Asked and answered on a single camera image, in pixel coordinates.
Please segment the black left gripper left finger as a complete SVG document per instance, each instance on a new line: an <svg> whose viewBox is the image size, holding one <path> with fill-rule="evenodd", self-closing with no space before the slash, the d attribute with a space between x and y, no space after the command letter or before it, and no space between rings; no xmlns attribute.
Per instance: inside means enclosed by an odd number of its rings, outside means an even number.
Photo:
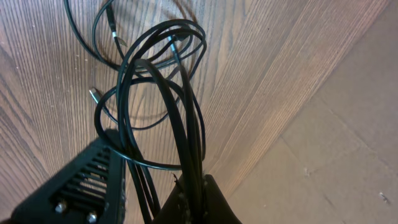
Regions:
<svg viewBox="0 0 398 224"><path fill-rule="evenodd" d="M182 174L174 179L175 185L153 224L192 224L194 223L192 191Z"/></svg>

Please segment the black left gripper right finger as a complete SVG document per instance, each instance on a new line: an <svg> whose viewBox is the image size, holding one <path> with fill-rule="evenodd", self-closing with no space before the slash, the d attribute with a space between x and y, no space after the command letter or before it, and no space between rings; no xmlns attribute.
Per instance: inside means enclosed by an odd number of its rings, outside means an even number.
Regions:
<svg viewBox="0 0 398 224"><path fill-rule="evenodd" d="M203 223L207 224L242 224L232 211L212 175L204 176L205 214Z"/></svg>

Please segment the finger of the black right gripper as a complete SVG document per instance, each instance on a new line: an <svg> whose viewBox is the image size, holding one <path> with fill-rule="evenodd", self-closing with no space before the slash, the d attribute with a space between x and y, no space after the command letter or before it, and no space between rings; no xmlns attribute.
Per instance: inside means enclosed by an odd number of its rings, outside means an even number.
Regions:
<svg viewBox="0 0 398 224"><path fill-rule="evenodd" d="M121 224L125 186L125 160L97 138L21 202L11 223Z"/></svg>

